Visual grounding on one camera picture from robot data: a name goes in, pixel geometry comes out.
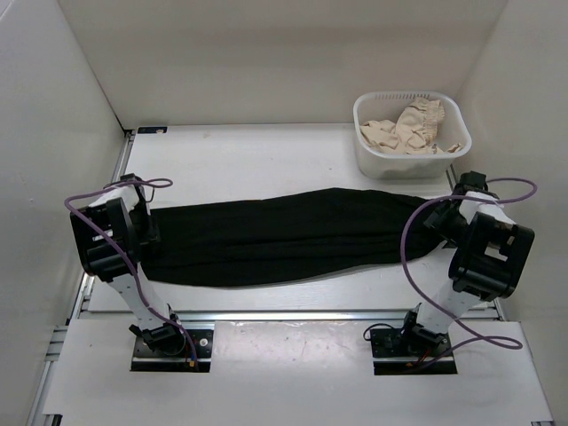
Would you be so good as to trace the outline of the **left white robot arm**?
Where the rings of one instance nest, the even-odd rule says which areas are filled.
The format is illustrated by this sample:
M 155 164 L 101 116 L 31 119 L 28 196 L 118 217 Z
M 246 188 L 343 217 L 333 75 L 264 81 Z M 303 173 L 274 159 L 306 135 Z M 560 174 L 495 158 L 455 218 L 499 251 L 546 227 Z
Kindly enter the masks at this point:
M 64 200 L 83 270 L 109 285 L 130 308 L 137 320 L 130 331 L 151 351 L 170 357 L 187 355 L 190 337 L 140 263 L 160 241 L 149 209 L 154 197 L 145 190 L 172 185 L 169 178 L 144 180 L 128 174 L 101 190 Z

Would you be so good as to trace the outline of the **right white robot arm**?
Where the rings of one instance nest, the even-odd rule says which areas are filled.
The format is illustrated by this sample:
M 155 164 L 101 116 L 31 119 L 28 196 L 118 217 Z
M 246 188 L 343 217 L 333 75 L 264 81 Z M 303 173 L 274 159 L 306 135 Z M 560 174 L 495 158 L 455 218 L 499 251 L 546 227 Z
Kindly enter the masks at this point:
M 485 175 L 461 175 L 449 196 L 426 201 L 406 222 L 400 239 L 405 262 L 407 235 L 418 216 L 431 209 L 427 229 L 454 246 L 448 279 L 434 297 L 424 297 L 411 310 L 399 331 L 403 351 L 417 355 L 434 351 L 449 328 L 470 308 L 510 297 L 517 288 L 534 241 L 534 231 L 504 212 L 504 201 L 490 192 Z

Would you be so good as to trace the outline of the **black trousers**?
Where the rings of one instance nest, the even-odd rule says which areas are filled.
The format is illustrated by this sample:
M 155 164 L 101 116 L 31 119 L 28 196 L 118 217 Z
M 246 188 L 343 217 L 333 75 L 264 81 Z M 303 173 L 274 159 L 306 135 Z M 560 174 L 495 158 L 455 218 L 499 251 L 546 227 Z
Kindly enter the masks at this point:
M 406 221 L 425 200 L 329 188 L 284 197 L 154 209 L 149 280 L 249 288 L 398 264 Z

